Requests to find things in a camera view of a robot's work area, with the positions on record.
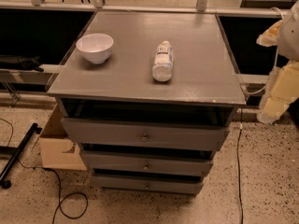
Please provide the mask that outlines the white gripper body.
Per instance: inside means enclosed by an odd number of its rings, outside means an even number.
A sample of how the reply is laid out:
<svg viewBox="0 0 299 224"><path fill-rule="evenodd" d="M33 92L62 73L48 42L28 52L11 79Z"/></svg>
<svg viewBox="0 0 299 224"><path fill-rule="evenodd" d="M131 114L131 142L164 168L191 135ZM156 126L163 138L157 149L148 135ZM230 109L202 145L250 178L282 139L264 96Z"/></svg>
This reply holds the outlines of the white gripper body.
<svg viewBox="0 0 299 224"><path fill-rule="evenodd" d="M299 60L299 0L282 19L278 34L278 53L289 60Z"/></svg>

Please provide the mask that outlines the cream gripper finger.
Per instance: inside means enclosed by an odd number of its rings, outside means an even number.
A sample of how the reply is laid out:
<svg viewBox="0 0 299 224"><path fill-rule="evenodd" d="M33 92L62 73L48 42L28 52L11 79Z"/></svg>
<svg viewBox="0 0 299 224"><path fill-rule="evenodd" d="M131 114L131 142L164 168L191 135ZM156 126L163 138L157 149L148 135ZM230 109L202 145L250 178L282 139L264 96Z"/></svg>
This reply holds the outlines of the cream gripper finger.
<svg viewBox="0 0 299 224"><path fill-rule="evenodd" d="M272 47L278 44L278 35L282 21L277 21L258 36L256 43L263 47Z"/></svg>
<svg viewBox="0 0 299 224"><path fill-rule="evenodd" d="M266 124L279 120L298 98L299 62L288 61L282 68L276 67L270 72L257 120Z"/></svg>

